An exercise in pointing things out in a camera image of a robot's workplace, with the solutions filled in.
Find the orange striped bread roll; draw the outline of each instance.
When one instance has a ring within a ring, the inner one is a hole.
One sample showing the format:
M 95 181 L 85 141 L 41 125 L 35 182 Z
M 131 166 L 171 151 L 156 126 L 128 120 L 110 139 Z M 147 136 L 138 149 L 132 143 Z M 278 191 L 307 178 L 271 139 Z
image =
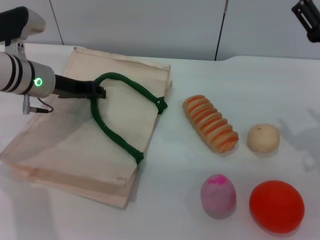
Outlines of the orange striped bread roll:
M 227 119 L 202 95 L 186 99 L 183 110 L 201 139 L 216 153 L 231 151 L 239 140 Z

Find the bag handle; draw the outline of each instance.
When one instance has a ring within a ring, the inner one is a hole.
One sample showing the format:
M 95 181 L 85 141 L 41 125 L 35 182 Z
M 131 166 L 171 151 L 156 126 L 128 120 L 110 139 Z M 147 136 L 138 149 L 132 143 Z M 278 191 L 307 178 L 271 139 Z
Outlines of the bag handle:
M 126 83 L 130 87 L 132 87 L 134 90 L 145 96 L 148 100 L 153 102 L 156 107 L 158 108 L 158 114 L 162 114 L 164 109 L 168 107 L 167 103 L 165 102 L 165 97 L 156 97 L 151 92 L 149 92 L 146 88 L 144 88 L 139 83 L 132 81 L 131 79 L 127 78 L 126 76 L 115 73 L 115 72 L 108 72 L 104 73 L 101 76 L 99 76 L 97 79 L 94 80 L 98 85 L 100 85 L 104 80 L 111 79 L 111 80 L 118 80 Z M 110 128 L 107 127 L 105 122 L 103 121 L 98 107 L 98 98 L 94 97 L 90 99 L 91 102 L 91 114 L 93 116 L 93 119 L 98 124 L 98 126 L 101 128 L 101 130 L 116 144 L 118 144 L 120 147 L 122 147 L 124 150 L 126 150 L 130 155 L 132 155 L 135 159 L 135 162 L 137 165 L 144 159 L 144 153 L 140 152 L 139 150 L 135 149 L 133 146 L 131 146 L 129 143 L 126 142 L 121 136 L 116 134 L 114 131 L 112 131 Z

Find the red ball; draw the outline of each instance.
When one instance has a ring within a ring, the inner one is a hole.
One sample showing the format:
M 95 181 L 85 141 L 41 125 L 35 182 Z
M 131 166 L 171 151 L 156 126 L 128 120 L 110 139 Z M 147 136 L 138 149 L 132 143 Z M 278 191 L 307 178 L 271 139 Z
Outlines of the red ball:
M 299 192 L 284 181 L 265 181 L 256 186 L 250 196 L 253 218 L 265 229 L 286 234 L 295 230 L 305 214 Z

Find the white tabletop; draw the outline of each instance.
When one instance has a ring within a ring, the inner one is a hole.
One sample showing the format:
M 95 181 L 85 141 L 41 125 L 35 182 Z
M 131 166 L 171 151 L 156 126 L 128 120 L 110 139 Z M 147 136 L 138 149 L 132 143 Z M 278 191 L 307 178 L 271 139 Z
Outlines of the white tabletop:
M 28 59 L 57 74 L 72 49 L 26 45 Z M 251 191 L 267 180 L 293 185 L 304 200 L 302 224 L 288 239 L 320 239 L 320 61 L 247 56 L 217 62 L 154 60 L 171 64 L 173 87 L 127 208 L 18 182 L 1 165 L 0 239 L 278 239 L 249 212 Z M 196 94 L 205 95 L 239 133 L 232 154 L 212 153 L 186 119 L 182 103 Z M 0 150 L 30 119 L 22 115 L 22 101 L 22 96 L 0 93 Z M 258 123 L 279 127 L 276 154 L 257 156 L 247 148 L 246 134 Z M 226 175 L 237 193 L 236 211 L 223 220 L 209 217 L 200 201 L 202 183 L 216 173 Z

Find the pink ball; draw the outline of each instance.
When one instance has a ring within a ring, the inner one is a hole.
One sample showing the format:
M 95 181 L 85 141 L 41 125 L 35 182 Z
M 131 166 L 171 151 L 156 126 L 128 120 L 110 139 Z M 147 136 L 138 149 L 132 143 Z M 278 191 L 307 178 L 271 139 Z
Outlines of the pink ball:
M 237 195 L 232 182 L 221 174 L 209 177 L 201 187 L 201 202 L 205 212 L 215 219 L 223 219 L 236 208 Z

